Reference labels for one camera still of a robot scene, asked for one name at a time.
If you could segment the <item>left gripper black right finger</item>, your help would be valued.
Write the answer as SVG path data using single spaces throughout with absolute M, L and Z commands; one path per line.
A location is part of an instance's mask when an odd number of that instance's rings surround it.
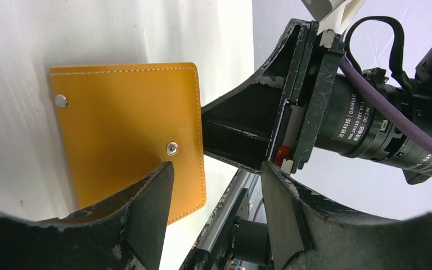
M 367 214 L 260 170 L 275 269 L 432 269 L 432 213 L 408 220 Z

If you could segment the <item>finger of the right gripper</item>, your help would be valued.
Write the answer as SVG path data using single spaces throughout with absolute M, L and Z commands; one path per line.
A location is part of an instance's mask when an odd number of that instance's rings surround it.
M 297 76 L 308 67 L 319 23 L 290 19 L 253 75 L 201 109 L 204 154 L 252 173 L 273 159 Z

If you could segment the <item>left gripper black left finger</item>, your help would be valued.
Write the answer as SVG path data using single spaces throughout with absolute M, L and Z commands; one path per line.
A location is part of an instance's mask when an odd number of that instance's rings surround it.
M 0 269 L 158 269 L 173 183 L 166 161 L 62 219 L 32 222 L 0 212 Z

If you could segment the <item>yellow leather card holder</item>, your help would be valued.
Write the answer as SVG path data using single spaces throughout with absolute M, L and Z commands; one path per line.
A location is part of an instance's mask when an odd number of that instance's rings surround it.
M 206 204 L 197 66 L 191 62 L 49 69 L 58 122 L 80 208 L 174 167 L 169 223 Z

